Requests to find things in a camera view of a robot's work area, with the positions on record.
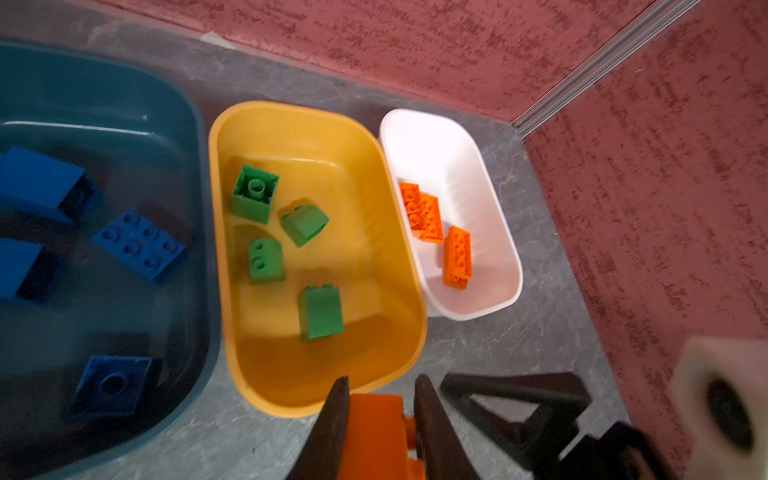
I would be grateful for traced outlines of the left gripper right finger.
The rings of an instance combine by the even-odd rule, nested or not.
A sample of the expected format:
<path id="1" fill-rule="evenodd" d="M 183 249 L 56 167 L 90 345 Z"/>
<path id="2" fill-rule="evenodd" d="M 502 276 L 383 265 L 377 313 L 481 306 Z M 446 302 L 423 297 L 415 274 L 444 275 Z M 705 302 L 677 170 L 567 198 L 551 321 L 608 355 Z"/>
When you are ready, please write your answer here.
<path id="1" fill-rule="evenodd" d="M 479 479 L 427 375 L 415 382 L 417 453 L 427 479 Z"/>

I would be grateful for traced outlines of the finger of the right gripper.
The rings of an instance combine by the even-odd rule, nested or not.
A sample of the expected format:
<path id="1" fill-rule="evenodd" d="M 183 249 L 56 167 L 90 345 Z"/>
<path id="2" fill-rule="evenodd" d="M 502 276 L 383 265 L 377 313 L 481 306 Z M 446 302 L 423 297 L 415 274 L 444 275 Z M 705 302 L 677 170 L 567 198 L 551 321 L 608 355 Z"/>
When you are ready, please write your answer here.
<path id="1" fill-rule="evenodd" d="M 469 423 L 527 471 L 543 471 L 579 434 L 591 405 L 571 372 L 491 377 L 447 374 L 440 391 Z"/>

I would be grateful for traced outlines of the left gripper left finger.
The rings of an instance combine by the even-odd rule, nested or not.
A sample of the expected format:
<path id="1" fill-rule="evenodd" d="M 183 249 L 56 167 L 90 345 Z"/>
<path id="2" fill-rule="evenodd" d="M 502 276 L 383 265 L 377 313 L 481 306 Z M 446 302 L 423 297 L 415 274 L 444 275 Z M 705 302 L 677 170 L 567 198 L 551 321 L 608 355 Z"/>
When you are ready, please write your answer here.
<path id="1" fill-rule="evenodd" d="M 336 480 L 349 415 L 349 378 L 338 378 L 287 479 Z"/>

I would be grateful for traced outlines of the orange lego diagonal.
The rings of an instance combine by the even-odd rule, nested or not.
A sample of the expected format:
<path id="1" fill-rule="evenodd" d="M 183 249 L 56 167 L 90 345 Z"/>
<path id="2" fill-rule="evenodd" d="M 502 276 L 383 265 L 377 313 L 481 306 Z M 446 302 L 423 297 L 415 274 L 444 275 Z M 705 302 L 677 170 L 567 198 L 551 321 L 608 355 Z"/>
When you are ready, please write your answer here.
<path id="1" fill-rule="evenodd" d="M 444 284 L 457 290 L 465 290 L 473 277 L 470 233 L 457 226 L 451 226 L 444 241 L 443 251 Z"/>

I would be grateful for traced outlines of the orange lego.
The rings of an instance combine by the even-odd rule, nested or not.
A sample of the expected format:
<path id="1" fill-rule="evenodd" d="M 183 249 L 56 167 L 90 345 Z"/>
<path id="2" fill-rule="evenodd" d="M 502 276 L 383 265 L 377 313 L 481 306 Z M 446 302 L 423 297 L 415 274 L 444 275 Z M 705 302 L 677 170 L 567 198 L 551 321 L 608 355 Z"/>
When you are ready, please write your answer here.
<path id="1" fill-rule="evenodd" d="M 400 182 L 399 188 L 411 231 L 420 235 L 425 226 L 421 192 L 417 184 Z"/>
<path id="2" fill-rule="evenodd" d="M 350 396 L 340 479 L 424 479 L 424 463 L 410 457 L 415 449 L 415 419 L 400 396 Z"/>
<path id="3" fill-rule="evenodd" d="M 422 193 L 421 207 L 424 228 L 418 234 L 418 238 L 427 243 L 442 244 L 444 242 L 444 232 L 438 198 Z"/>

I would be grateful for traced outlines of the yellow plastic bin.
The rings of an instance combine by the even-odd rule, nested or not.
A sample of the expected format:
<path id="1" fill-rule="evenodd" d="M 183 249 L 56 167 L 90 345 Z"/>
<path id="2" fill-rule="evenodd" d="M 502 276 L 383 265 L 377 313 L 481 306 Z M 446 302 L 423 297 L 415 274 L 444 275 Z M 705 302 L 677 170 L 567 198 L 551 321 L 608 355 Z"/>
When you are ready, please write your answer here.
<path id="1" fill-rule="evenodd" d="M 374 135 L 344 115 L 250 101 L 218 116 L 208 145 L 221 318 L 239 393 L 266 414 L 299 418 L 317 413 L 341 376 L 367 393 L 406 373 L 425 343 L 426 305 L 400 195 Z M 231 210 L 244 165 L 279 176 L 266 225 Z M 281 218 L 300 204 L 330 221 L 297 248 Z M 260 238 L 281 243 L 284 281 L 250 282 L 248 245 Z M 344 332 L 307 340 L 298 297 L 325 284 L 340 290 Z"/>

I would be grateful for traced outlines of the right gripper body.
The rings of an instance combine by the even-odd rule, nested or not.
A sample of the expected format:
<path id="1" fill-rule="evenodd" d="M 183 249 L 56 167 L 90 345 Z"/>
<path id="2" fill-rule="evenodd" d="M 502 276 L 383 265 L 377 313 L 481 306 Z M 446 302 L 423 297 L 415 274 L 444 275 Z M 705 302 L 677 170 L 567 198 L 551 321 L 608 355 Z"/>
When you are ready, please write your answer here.
<path id="1" fill-rule="evenodd" d="M 650 439 L 624 422 L 599 439 L 586 435 L 562 459 L 533 473 L 534 479 L 671 479 L 672 472 Z"/>

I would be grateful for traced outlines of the blue lego top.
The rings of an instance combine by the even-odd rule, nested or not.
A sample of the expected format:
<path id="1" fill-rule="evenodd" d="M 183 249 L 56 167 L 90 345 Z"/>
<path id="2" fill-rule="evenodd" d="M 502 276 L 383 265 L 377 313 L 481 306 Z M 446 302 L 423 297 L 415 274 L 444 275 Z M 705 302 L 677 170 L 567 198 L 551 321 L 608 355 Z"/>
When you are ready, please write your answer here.
<path id="1" fill-rule="evenodd" d="M 1 299 L 45 303 L 63 267 L 63 260 L 42 244 L 2 238 Z"/>
<path id="2" fill-rule="evenodd" d="M 100 196 L 82 167 L 21 147 L 11 147 L 1 155 L 3 208 L 79 224 Z"/>

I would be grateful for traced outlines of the small blue lego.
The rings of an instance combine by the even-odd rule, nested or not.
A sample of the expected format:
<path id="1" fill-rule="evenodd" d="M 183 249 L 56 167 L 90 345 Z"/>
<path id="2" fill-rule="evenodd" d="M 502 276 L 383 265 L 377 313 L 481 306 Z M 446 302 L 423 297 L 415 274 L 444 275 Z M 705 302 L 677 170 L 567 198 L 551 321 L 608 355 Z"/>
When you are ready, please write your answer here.
<path id="1" fill-rule="evenodd" d="M 151 357 L 91 356 L 69 407 L 77 419 L 132 416 L 142 398 Z"/>

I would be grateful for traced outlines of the small green lego top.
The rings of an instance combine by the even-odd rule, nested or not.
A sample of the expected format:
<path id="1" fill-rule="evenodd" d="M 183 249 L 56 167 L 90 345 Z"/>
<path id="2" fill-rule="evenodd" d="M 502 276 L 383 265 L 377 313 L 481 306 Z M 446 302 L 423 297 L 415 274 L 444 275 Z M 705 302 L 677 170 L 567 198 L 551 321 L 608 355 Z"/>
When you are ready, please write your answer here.
<path id="1" fill-rule="evenodd" d="M 329 217 L 312 204 L 296 205 L 281 218 L 281 226 L 297 248 L 318 236 L 329 223 Z"/>

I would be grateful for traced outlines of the teal plastic bin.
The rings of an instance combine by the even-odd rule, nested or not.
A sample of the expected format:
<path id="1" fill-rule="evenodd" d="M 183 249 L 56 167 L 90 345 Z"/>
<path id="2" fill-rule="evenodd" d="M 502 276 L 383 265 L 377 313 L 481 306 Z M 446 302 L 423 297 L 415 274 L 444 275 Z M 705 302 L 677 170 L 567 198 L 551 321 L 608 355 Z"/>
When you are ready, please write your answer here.
<path id="1" fill-rule="evenodd" d="M 1 475 L 62 479 L 160 435 L 216 363 L 204 123 L 177 86 L 144 69 L 5 39 L 1 146 L 81 167 L 97 189 L 76 225 L 1 211 L 3 237 L 39 244 L 62 264 L 46 300 L 1 303 Z M 94 242 L 128 212 L 185 245 L 164 279 L 143 277 Z M 150 359 L 132 414 L 74 411 L 94 356 Z"/>

